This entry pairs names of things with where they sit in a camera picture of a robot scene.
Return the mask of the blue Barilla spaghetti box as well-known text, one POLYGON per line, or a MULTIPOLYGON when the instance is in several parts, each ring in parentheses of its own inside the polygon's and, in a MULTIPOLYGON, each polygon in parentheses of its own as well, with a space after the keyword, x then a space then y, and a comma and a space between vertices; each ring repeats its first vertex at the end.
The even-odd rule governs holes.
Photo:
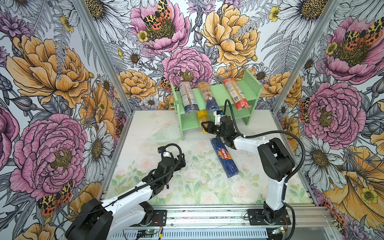
POLYGON ((227 150, 226 146, 222 143, 220 138, 211 139, 211 144, 219 161, 222 164, 222 167, 228 178, 231 178, 239 173, 239 170, 233 161, 232 156, 227 150))

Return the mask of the red white label spaghetti bag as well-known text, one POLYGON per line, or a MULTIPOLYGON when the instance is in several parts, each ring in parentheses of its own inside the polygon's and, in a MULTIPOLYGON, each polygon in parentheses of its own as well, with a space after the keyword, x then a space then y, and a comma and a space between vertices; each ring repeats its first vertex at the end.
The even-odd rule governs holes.
POLYGON ((223 84, 226 86, 238 110, 249 109, 251 107, 236 79, 223 80, 223 84))

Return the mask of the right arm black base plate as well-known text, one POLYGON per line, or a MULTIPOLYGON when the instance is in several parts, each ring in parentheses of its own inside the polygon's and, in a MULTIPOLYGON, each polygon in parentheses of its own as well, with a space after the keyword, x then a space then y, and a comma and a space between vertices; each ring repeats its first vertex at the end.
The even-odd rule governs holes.
POLYGON ((285 208, 279 211, 248 209, 246 217, 251 226, 289 226, 291 224, 291 219, 285 208))

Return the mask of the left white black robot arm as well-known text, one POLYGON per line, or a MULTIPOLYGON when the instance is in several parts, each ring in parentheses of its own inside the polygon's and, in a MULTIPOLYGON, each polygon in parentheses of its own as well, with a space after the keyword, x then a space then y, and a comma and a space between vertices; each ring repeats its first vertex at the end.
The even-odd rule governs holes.
POLYGON ((169 187, 175 171, 186 165, 185 155, 161 154, 156 169, 123 194, 104 201, 88 201, 65 233, 68 240, 107 240, 133 225, 148 225, 153 217, 149 200, 169 187))

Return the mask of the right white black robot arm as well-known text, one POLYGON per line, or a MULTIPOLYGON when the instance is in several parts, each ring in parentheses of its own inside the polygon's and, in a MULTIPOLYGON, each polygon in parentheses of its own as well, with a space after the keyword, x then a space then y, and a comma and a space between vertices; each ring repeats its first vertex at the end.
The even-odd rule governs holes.
POLYGON ((285 216, 286 190, 288 180, 294 174, 295 161, 281 139, 267 140, 265 136, 289 133, 268 131, 247 136, 238 131, 236 122, 230 117, 219 115, 218 118, 216 122, 202 122, 201 126, 207 133, 216 135, 229 148, 259 155, 263 170, 269 178, 267 198, 263 205, 263 220, 267 224, 275 224, 285 216))

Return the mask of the yellow blue spaghetti bag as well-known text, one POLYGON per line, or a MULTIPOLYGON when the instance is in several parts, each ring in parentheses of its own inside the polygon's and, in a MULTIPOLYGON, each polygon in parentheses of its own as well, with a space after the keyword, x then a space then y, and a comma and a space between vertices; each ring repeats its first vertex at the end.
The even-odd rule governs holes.
POLYGON ((198 82, 198 88, 205 100, 206 103, 206 111, 215 112, 221 111, 222 109, 219 107, 213 93, 211 91, 210 85, 208 82, 200 81, 198 82))

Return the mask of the clear grey label spaghetti bag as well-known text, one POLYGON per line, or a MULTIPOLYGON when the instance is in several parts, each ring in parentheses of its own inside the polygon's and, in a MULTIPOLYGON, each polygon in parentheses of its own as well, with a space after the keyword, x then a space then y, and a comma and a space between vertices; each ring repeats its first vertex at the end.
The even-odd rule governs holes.
POLYGON ((199 106, 190 84, 188 82, 181 82, 179 88, 185 113, 198 112, 199 106))

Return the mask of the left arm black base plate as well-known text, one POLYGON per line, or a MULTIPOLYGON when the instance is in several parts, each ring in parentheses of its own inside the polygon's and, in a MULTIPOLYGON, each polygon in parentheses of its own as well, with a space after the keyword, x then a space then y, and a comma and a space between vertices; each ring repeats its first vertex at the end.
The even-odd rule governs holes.
POLYGON ((144 218, 138 223, 141 227, 164 227, 167 222, 167 210, 153 210, 145 213, 144 218))

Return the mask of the yellow Pastatime spaghetti bag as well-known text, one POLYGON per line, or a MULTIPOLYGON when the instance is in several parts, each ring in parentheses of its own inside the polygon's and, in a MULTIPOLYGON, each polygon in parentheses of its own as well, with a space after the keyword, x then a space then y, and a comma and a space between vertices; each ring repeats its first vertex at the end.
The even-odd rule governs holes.
POLYGON ((202 129, 203 133, 206 134, 207 132, 203 126, 203 123, 210 121, 208 112, 206 110, 199 111, 199 112, 197 112, 197 116, 198 116, 198 120, 199 120, 199 126, 202 129))

